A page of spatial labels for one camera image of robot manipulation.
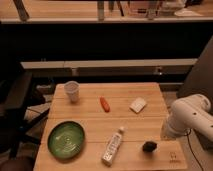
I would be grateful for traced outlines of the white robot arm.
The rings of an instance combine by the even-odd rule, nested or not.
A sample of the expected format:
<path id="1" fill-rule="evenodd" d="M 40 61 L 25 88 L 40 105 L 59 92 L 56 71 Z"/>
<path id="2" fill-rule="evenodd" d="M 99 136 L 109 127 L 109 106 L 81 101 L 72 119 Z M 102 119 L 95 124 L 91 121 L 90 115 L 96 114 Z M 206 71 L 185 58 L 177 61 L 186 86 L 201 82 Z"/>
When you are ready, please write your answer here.
<path id="1" fill-rule="evenodd" d="M 213 141 L 213 116 L 209 114 L 210 100 L 202 94 L 176 99 L 171 104 L 171 113 L 165 118 L 161 134 L 175 139 L 194 129 Z"/>

